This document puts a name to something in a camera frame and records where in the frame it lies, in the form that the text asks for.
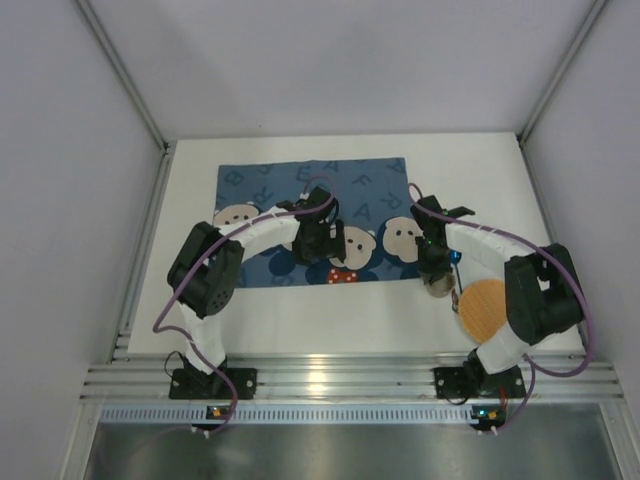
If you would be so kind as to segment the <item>small beige ceramic cup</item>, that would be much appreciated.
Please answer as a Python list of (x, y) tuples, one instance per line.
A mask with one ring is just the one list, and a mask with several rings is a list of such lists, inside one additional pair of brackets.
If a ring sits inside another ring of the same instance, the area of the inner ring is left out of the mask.
[(452, 275), (443, 276), (437, 280), (427, 280), (425, 288), (427, 293), (433, 298), (447, 297), (455, 288), (456, 280)]

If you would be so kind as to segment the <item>blue cartoon placemat cloth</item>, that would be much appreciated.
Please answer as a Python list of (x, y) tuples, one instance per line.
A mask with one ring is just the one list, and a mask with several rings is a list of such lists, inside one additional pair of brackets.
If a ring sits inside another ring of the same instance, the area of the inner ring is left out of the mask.
[(297, 265), (288, 244), (244, 262), (241, 288), (336, 285), (418, 277), (416, 238), (402, 157), (309, 160), (218, 168), (213, 222), (236, 223), (319, 186), (334, 191), (346, 258)]

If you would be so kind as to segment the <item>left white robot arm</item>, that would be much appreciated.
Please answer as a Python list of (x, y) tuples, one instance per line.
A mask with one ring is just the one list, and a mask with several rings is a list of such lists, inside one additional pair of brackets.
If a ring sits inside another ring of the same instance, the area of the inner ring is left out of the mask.
[(173, 295), (153, 331), (175, 331), (187, 342), (186, 364), (205, 376), (226, 361), (221, 320), (241, 277), (243, 264), (279, 246), (291, 246), (292, 264), (314, 266), (346, 258), (339, 202), (320, 186), (296, 201), (283, 201), (229, 225), (196, 224), (167, 274)]

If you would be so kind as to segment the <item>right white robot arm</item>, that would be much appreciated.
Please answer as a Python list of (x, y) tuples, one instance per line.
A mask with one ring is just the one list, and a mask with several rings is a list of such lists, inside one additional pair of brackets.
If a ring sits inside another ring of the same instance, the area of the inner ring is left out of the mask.
[(433, 195), (411, 206), (422, 230), (416, 239), (418, 271), (426, 285), (442, 289), (453, 266), (471, 259), (504, 282), (506, 324), (472, 351), (467, 362), (484, 374), (502, 373), (548, 337), (585, 323), (593, 315), (568, 249), (540, 247), (514, 233), (480, 225), (460, 206), (445, 210)]

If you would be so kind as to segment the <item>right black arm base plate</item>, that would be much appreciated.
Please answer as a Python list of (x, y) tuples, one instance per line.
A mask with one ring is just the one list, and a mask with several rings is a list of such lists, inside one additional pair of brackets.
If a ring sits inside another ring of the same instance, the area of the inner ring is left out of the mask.
[(473, 377), (463, 367), (437, 367), (433, 370), (436, 397), (454, 403), (471, 399), (521, 399), (526, 394), (521, 369), (512, 367), (501, 373)]

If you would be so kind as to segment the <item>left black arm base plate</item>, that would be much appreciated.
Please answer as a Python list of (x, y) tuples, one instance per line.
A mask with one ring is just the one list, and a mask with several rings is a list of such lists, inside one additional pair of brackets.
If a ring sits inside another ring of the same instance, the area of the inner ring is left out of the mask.
[[(236, 389), (239, 400), (251, 400), (257, 389), (258, 370), (253, 368), (229, 368), (223, 372)], [(169, 389), (172, 400), (231, 400), (231, 387), (215, 373), (178, 368), (172, 372)]]

